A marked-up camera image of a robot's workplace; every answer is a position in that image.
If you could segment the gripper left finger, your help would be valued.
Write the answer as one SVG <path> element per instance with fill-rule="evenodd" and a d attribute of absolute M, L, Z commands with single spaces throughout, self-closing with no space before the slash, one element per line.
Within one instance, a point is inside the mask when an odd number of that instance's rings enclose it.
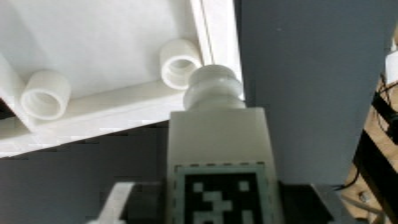
<path fill-rule="evenodd" d="M 85 224 L 155 224 L 162 214 L 162 195 L 160 182 L 117 182 L 100 214 Z"/>

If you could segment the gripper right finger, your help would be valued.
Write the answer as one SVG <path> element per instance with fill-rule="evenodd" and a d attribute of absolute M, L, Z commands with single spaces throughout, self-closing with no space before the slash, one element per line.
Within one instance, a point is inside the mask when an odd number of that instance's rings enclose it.
<path fill-rule="evenodd" d="M 279 184 L 284 224 L 356 224 L 331 185 Z"/>

